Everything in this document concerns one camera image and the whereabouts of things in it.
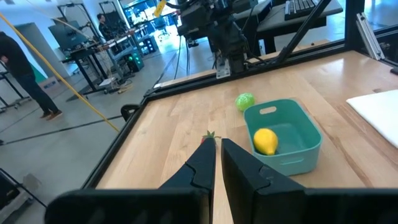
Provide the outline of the green toy cabbage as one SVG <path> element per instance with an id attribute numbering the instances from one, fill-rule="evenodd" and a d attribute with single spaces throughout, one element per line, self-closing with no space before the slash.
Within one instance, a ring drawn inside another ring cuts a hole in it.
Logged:
<path id="1" fill-rule="evenodd" d="M 239 111 L 244 111 L 255 103 L 252 93 L 242 93 L 235 99 L 235 105 Z"/>

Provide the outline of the teal plastic bin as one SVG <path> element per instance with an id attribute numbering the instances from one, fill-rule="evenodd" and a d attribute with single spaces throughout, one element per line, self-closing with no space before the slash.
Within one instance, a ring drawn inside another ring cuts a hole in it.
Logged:
<path id="1" fill-rule="evenodd" d="M 314 170 L 323 136 L 296 100 L 285 98 L 259 103 L 248 107 L 243 116 L 254 157 L 284 175 Z M 261 128 L 276 133 L 278 145 L 274 155 L 265 155 L 254 145 L 255 132 Z"/>

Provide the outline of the black keyboard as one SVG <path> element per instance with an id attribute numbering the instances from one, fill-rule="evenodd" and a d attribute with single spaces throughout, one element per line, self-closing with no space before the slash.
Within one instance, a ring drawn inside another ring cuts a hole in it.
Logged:
<path id="1" fill-rule="evenodd" d="M 308 16 L 320 0 L 287 0 L 285 2 L 284 20 L 289 21 Z"/>

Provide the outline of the red toy strawberry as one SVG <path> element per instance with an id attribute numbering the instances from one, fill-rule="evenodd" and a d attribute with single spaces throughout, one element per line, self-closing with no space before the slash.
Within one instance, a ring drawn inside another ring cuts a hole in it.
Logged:
<path id="1" fill-rule="evenodd" d="M 203 135 L 201 138 L 201 144 L 204 143 L 204 141 L 209 138 L 216 140 L 216 139 L 221 139 L 221 136 L 217 136 L 214 131 L 213 132 L 207 131 L 206 134 Z"/>

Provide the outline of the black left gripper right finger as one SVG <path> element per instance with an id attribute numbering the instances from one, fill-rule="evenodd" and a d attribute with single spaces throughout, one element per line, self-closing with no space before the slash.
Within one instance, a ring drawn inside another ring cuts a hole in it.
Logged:
<path id="1" fill-rule="evenodd" d="M 221 162 L 234 224 L 398 224 L 398 189 L 307 188 L 230 139 Z"/>

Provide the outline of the grey desk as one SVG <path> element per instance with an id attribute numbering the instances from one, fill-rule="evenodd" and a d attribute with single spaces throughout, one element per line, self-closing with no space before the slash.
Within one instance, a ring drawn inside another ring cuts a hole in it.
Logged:
<path id="1" fill-rule="evenodd" d="M 289 21 L 284 20 L 285 6 L 274 6 L 268 15 L 257 27 L 257 39 L 264 41 L 266 54 L 276 51 L 274 38 L 280 35 L 297 32 L 307 16 Z M 326 26 L 326 17 L 343 12 L 343 8 L 337 0 L 331 0 L 318 19 L 312 24 L 311 29 Z"/>

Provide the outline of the black diagonal strut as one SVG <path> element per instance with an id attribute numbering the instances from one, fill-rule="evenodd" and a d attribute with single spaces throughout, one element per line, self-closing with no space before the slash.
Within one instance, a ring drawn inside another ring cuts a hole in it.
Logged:
<path id="1" fill-rule="evenodd" d="M 318 3 L 318 5 L 315 6 L 315 8 L 312 10 L 310 15 L 306 18 L 304 23 L 300 26 L 297 33 L 294 35 L 294 37 L 289 42 L 289 44 L 280 51 L 280 54 L 275 59 L 275 63 L 282 63 L 289 58 L 289 56 L 293 52 L 294 48 L 296 48 L 298 43 L 302 40 L 302 38 L 307 33 L 307 31 L 311 28 L 311 26 L 315 23 L 315 21 L 318 19 L 320 14 L 324 11 L 324 9 L 327 7 L 327 5 L 330 3 L 330 1 L 331 0 L 321 0 Z"/>

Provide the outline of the computer tower green lights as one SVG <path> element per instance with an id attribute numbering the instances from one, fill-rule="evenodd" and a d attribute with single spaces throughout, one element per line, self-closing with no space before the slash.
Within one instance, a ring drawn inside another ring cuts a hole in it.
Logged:
<path id="1" fill-rule="evenodd" d="M 132 52 L 126 55 L 126 63 L 132 72 L 139 72 L 144 67 L 144 63 L 141 56 L 137 52 Z"/>

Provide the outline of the person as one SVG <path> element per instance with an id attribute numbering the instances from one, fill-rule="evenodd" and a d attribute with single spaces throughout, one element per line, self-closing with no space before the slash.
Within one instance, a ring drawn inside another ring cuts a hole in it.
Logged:
<path id="1" fill-rule="evenodd" d="M 97 15 L 97 19 L 99 20 L 99 26 L 98 29 L 101 32 L 101 35 L 105 41 L 109 41 L 115 38 L 114 31 L 110 26 L 106 24 L 106 18 L 104 14 L 99 13 Z"/>
<path id="2" fill-rule="evenodd" d="M 62 114 L 36 82 L 34 70 L 19 44 L 3 31 L 0 31 L 0 60 L 18 84 L 38 103 L 43 111 L 41 118 L 51 120 Z"/>

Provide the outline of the black monitor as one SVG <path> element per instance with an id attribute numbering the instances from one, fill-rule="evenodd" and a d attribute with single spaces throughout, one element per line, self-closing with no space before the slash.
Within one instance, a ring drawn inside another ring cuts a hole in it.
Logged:
<path id="1" fill-rule="evenodd" d="M 50 26 L 49 31 L 62 50 L 73 49 L 78 44 L 88 41 L 88 38 L 81 34 L 80 25 L 77 21 L 58 22 Z"/>

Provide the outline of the yellow toy lemon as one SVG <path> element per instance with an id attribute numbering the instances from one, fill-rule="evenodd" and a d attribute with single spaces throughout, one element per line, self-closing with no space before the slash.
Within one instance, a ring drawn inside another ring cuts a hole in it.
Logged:
<path id="1" fill-rule="evenodd" d="M 279 140 L 275 132 L 268 128 L 258 129 L 253 136 L 254 147 L 261 154 L 267 156 L 274 155 L 276 153 Z"/>

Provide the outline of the white pillar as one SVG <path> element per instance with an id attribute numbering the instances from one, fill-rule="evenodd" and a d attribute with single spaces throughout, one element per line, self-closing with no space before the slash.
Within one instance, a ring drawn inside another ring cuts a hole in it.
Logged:
<path id="1" fill-rule="evenodd" d="M 51 33 L 50 41 L 48 41 L 35 23 L 21 24 L 16 26 L 16 29 L 49 61 L 63 78 L 70 76 L 67 67 L 62 63 L 65 55 Z"/>

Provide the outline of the white folded cloth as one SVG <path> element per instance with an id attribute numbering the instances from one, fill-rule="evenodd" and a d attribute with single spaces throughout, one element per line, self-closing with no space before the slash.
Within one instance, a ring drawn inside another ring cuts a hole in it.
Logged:
<path id="1" fill-rule="evenodd" d="M 398 148 L 398 90 L 357 96 L 346 102 L 384 139 Z"/>

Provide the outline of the silver arm base bracket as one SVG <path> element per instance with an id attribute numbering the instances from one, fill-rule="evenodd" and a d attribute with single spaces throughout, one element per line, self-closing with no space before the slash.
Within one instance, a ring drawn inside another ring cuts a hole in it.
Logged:
<path id="1" fill-rule="evenodd" d="M 216 61 L 216 78 L 222 79 L 229 77 L 231 75 L 231 70 L 229 66 L 229 60 L 227 58 L 219 58 Z"/>

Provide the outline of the background workbench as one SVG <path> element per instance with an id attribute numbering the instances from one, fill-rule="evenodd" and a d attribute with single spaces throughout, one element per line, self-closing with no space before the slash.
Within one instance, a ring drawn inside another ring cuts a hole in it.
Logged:
<path id="1" fill-rule="evenodd" d="M 80 95 L 87 96 L 97 92 L 108 94 L 127 89 L 126 80 L 134 77 L 135 72 L 130 71 L 127 66 L 126 55 L 137 52 L 142 58 L 142 50 L 139 44 L 149 38 L 148 35 L 145 35 L 137 39 L 135 34 L 136 31 L 130 29 L 118 39 L 110 40 L 105 44 L 94 43 L 70 53 L 70 59 L 75 61 L 81 74 L 88 82 L 88 86 L 79 92 Z M 103 53 L 108 54 L 106 61 L 112 62 L 107 71 L 104 71 L 103 66 L 96 57 Z M 96 83 L 91 81 L 80 63 L 80 60 L 84 58 L 87 58 L 93 64 L 93 71 L 101 75 L 101 78 L 97 79 Z"/>

